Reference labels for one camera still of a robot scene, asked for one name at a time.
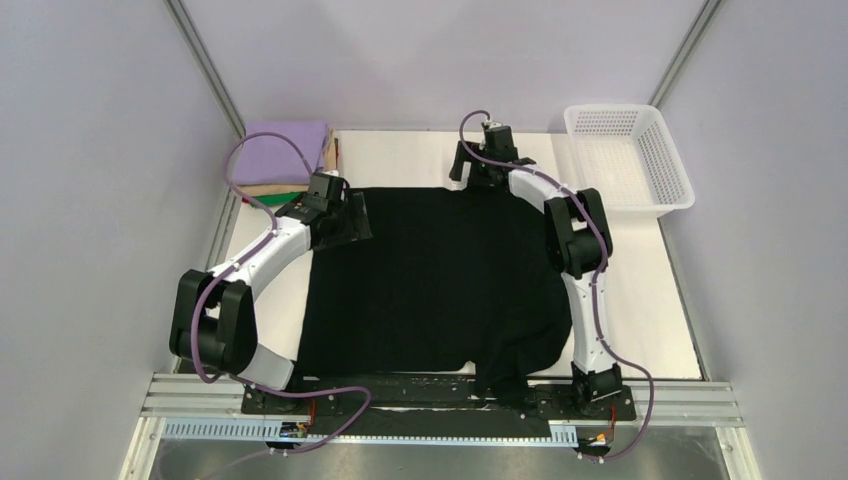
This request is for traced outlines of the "black t shirt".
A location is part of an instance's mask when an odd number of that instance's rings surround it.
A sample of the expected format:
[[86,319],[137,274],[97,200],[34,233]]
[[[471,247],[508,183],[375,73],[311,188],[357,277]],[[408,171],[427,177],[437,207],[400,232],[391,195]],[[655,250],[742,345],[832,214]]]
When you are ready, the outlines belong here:
[[368,188],[372,235],[313,256],[296,368],[475,369],[507,391],[553,366],[572,318],[542,214],[506,192]]

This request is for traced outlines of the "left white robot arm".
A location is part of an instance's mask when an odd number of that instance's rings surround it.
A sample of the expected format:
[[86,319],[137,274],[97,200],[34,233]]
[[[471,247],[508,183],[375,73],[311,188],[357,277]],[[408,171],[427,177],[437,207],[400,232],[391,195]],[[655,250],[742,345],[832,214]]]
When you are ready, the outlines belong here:
[[193,363],[268,389],[283,413],[298,411],[306,386],[292,377],[293,360],[262,345],[255,300],[291,263],[320,251],[371,238],[365,195],[346,179],[312,175],[306,192],[271,212],[270,225],[235,257],[210,271],[189,270],[179,280],[169,349]]

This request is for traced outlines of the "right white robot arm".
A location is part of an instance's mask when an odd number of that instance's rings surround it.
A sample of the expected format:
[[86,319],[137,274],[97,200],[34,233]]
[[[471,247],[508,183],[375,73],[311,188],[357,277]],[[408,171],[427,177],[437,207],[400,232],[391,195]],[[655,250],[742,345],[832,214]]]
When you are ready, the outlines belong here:
[[571,403],[580,415],[596,417],[623,390],[620,365],[603,332],[612,241],[600,193],[574,190],[519,156],[509,126],[486,120],[482,133],[481,141],[470,142],[458,129],[449,177],[506,191],[542,213],[546,253],[564,283],[572,319]]

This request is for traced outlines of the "folded green t shirt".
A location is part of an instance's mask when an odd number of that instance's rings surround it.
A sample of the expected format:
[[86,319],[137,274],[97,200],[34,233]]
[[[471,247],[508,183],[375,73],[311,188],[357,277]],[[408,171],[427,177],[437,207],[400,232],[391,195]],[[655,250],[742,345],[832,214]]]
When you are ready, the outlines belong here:
[[249,199],[243,198],[242,202],[251,205],[253,208],[256,208],[257,204],[262,204],[270,209],[274,209],[280,207],[292,200],[295,200],[298,196],[300,196],[300,192],[291,192],[291,193],[282,193],[282,194],[270,194],[270,195],[256,195],[254,196],[255,201],[251,202]]

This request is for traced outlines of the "folded beige t shirt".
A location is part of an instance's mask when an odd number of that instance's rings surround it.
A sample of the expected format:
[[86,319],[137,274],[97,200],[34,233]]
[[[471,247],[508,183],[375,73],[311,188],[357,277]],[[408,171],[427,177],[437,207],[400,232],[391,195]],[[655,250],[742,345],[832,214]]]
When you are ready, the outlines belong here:
[[308,188],[311,173],[338,169],[335,131],[330,129],[324,140],[313,134],[296,134],[306,163],[285,140],[272,135],[248,140],[232,167],[231,179],[251,196],[302,192]]

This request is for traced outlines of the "folded red t shirt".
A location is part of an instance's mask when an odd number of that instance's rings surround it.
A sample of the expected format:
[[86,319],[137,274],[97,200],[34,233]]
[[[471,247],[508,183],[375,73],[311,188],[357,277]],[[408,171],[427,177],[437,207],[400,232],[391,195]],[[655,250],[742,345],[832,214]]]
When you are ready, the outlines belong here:
[[[324,167],[323,170],[329,172],[330,170],[337,170],[340,163],[340,151],[339,145],[340,141],[337,137],[332,139],[331,144],[325,149],[324,152]],[[251,197],[256,195],[270,195],[270,194],[282,194],[282,193],[291,193],[291,192],[300,192],[304,193],[309,187],[309,183],[306,184],[267,184],[267,185],[252,185],[252,186],[240,186],[240,189],[244,191]]]

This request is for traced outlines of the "folded purple t shirt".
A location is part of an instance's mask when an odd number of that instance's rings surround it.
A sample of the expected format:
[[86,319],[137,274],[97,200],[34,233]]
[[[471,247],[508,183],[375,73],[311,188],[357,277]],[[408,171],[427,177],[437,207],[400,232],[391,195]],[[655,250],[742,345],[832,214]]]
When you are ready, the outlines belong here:
[[325,153],[330,146],[331,128],[325,121],[256,121],[246,124],[248,135],[273,132],[289,138],[300,155],[286,141],[263,135],[248,140],[241,148],[232,170],[239,186],[307,184],[312,172],[328,170]]

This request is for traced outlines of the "white plastic laundry basket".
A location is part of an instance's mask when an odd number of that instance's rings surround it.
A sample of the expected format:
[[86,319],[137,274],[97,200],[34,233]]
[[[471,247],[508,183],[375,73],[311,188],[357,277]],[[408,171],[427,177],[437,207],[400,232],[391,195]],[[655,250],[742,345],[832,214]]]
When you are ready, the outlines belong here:
[[578,184],[597,189],[610,216],[656,219],[694,205],[688,174],[657,108],[572,105],[563,118]]

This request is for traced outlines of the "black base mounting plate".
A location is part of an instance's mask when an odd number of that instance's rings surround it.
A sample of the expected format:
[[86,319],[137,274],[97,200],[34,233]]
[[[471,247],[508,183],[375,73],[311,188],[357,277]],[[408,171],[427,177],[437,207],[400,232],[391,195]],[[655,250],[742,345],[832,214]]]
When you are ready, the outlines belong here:
[[479,393],[471,375],[434,373],[298,374],[287,387],[286,398],[246,389],[241,411],[303,416],[308,432],[329,434],[362,407],[363,394],[348,390],[357,386],[370,391],[371,401],[344,430],[354,433],[539,434],[545,422],[586,421],[604,429],[637,418],[629,388],[613,398],[610,408],[581,414],[573,407],[570,382],[506,383]]

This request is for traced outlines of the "aluminium frame rail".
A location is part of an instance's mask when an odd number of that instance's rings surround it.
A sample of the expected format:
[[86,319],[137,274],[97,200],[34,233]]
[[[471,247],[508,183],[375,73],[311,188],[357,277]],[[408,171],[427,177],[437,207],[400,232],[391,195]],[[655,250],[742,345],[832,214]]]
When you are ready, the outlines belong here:
[[[156,374],[143,417],[242,418],[244,387],[232,380],[206,384],[189,374]],[[651,423],[656,426],[741,428],[745,425],[727,382],[656,380]]]

